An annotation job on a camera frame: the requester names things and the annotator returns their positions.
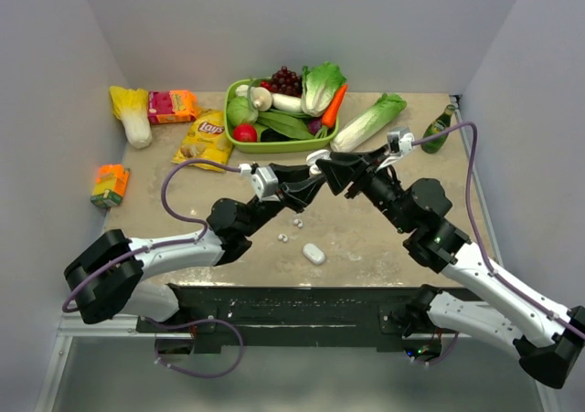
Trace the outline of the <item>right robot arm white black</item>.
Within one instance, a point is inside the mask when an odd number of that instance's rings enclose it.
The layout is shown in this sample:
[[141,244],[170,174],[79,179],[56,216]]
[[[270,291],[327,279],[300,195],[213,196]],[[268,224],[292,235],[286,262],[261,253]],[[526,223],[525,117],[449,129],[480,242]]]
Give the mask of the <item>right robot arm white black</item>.
[[407,310],[420,333],[433,326],[501,347],[540,384],[560,389],[584,348],[584,309],[568,308],[540,294],[489,258],[479,238],[446,219],[452,202],[436,179],[403,188],[384,152],[330,153],[308,157],[334,195],[364,195],[397,229],[403,246],[422,267],[463,285],[481,299],[467,305],[447,291],[428,291]]

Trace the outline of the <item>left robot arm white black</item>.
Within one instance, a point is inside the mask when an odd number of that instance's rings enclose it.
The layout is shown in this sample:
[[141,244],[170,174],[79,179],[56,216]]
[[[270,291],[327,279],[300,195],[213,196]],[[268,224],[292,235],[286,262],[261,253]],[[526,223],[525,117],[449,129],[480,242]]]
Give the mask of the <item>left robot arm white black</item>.
[[169,332],[183,330],[189,309],[167,285],[152,277],[193,267],[212,268],[240,259],[251,236],[288,208],[301,213],[324,185],[324,176],[307,165],[240,164],[234,173],[254,191],[247,203],[221,198],[198,231],[166,238],[128,238],[120,229],[104,232],[64,271],[70,288],[65,313],[79,312],[87,324],[134,314],[158,321]]

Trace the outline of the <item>white oval case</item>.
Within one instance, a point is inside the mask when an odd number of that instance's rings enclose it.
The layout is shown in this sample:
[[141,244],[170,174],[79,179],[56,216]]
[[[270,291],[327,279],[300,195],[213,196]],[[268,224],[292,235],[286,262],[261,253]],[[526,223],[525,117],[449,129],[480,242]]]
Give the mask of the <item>white oval case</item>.
[[326,261],[325,253],[313,243],[305,244],[302,253],[314,265],[322,265]]

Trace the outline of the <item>white earbud charging case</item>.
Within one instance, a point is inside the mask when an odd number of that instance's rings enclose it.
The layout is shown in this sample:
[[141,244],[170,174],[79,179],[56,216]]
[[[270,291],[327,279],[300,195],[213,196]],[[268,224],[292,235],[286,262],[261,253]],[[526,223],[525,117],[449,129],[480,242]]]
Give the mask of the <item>white earbud charging case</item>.
[[320,149],[315,152],[308,154],[305,158],[305,163],[309,167],[309,175],[319,175],[321,170],[317,166],[317,162],[320,160],[329,160],[330,152],[326,149]]

